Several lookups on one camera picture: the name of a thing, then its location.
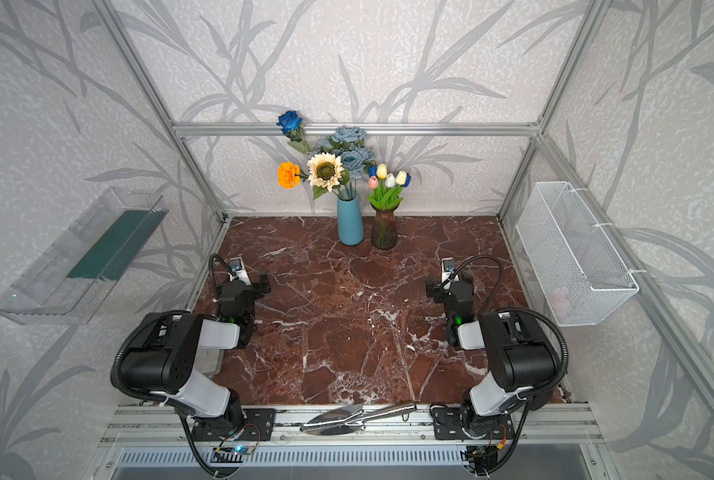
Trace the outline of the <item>pale yellow tulip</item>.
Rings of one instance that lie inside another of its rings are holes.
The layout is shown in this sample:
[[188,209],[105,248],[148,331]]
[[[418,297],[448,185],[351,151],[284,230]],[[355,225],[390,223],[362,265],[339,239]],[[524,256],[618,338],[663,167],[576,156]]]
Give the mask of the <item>pale yellow tulip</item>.
[[405,178],[406,178],[406,174],[407,174],[406,171],[400,171],[400,172],[395,176],[395,178],[396,178],[396,184],[397,184],[398,186],[402,186],[402,187],[403,187],[403,184],[404,184]]

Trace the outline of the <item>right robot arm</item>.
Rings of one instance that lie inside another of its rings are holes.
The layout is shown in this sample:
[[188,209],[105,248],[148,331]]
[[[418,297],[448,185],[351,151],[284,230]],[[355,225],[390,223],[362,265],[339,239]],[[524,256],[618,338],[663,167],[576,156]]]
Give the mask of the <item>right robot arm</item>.
[[[475,308],[474,282],[460,274],[479,260],[494,262],[498,276],[483,305]],[[488,436],[497,426],[507,433],[511,412],[519,407],[538,410],[552,398],[569,367],[567,342],[557,325],[539,312],[494,307],[505,277],[498,258],[476,255],[457,265],[448,257],[441,267],[441,280],[428,281],[426,295],[444,308],[448,343],[456,350],[483,349],[489,367],[485,378],[464,395],[454,424],[473,439]]]

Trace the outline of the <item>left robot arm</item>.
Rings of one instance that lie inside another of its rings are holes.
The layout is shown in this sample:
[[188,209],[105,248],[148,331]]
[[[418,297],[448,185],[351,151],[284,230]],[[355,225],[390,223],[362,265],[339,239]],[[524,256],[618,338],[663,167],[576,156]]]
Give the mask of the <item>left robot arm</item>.
[[211,256],[215,315],[187,310],[152,312],[123,341],[110,372],[125,395],[174,407],[183,418],[232,434],[247,423],[239,394],[195,367],[200,349],[244,349],[256,329],[255,302],[271,292],[269,276],[250,280],[240,257]]

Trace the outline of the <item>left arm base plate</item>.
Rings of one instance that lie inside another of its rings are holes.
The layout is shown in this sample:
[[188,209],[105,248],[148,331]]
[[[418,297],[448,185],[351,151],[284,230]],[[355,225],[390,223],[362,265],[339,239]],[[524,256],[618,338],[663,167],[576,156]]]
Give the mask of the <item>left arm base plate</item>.
[[274,408],[244,408],[236,418],[228,417],[195,419],[191,434],[196,442],[271,440],[277,411]]

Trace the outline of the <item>beige sunflower stem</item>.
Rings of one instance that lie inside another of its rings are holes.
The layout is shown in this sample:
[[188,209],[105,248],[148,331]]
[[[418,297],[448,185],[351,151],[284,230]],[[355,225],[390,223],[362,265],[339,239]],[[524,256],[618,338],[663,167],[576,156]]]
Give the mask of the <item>beige sunflower stem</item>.
[[326,193],[337,193],[350,180],[350,173],[344,167],[340,156],[330,153],[314,155],[307,162],[308,181],[313,198],[318,199]]

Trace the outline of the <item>orange marigold flower stem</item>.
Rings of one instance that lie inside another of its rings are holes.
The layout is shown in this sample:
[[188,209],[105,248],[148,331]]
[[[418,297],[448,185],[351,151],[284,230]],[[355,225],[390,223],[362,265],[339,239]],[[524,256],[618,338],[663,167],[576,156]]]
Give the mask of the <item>orange marigold flower stem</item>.
[[309,179],[306,172],[293,162],[282,163],[277,170],[278,183],[285,189],[292,189]]

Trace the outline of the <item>red glass vase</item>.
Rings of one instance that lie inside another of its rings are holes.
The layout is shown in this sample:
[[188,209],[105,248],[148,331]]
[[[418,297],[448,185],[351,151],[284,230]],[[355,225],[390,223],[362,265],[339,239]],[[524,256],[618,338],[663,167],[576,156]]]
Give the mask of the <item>red glass vase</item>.
[[371,241],[374,247],[381,250],[390,250],[398,242],[398,230],[395,218],[396,207],[392,209],[377,209],[371,232]]

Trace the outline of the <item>silver metal trowel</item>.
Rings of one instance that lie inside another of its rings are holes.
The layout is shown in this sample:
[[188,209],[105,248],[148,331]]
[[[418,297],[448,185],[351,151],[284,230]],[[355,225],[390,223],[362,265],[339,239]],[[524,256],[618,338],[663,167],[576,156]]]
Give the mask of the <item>silver metal trowel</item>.
[[363,405],[349,404],[309,420],[300,427],[300,431],[319,436],[347,435],[364,430],[369,421],[407,416],[416,410],[415,402],[390,405],[373,411],[366,411]]

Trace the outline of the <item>dark blue rose stem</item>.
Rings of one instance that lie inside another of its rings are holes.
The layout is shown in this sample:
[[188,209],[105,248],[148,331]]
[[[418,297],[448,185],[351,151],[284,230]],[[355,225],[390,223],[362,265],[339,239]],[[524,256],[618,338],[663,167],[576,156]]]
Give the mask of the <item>dark blue rose stem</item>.
[[305,155],[311,155],[312,147],[307,143],[302,133],[303,119],[296,111],[287,111],[278,117],[277,125],[289,139],[290,146]]

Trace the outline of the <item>clear plastic wall shelf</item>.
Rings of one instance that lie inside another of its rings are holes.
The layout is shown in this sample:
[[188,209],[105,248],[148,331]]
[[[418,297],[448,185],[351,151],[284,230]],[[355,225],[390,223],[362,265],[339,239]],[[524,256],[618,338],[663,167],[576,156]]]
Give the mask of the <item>clear plastic wall shelf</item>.
[[20,325],[84,325],[168,213],[163,196],[108,188],[0,296]]

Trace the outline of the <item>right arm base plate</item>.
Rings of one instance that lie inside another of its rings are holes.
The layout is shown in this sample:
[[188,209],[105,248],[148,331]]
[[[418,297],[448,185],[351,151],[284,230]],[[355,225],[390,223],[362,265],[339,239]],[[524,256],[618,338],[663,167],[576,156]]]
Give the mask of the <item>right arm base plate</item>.
[[509,414],[481,416],[469,405],[431,404],[430,415],[437,440],[504,442],[515,436],[515,425]]

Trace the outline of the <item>teal cylindrical vase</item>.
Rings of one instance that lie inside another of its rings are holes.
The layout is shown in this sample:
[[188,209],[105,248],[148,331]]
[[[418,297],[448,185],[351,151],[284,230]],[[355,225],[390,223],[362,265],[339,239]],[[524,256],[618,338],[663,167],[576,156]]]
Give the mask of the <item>teal cylindrical vase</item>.
[[339,240],[348,246],[364,240],[364,226],[359,196],[351,200],[338,199],[337,223]]

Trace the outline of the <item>light blue rose bouquet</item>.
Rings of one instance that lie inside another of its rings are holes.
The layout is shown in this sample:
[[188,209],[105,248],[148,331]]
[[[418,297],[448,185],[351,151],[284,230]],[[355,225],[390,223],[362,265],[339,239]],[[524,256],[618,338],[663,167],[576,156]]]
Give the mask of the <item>light blue rose bouquet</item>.
[[344,201],[357,196],[356,180],[376,166],[376,155],[366,145],[366,132],[356,126],[341,126],[335,133],[320,139],[314,147],[314,154],[332,154],[340,157],[342,166],[349,174],[349,179],[342,179],[340,187],[334,188],[335,195]]

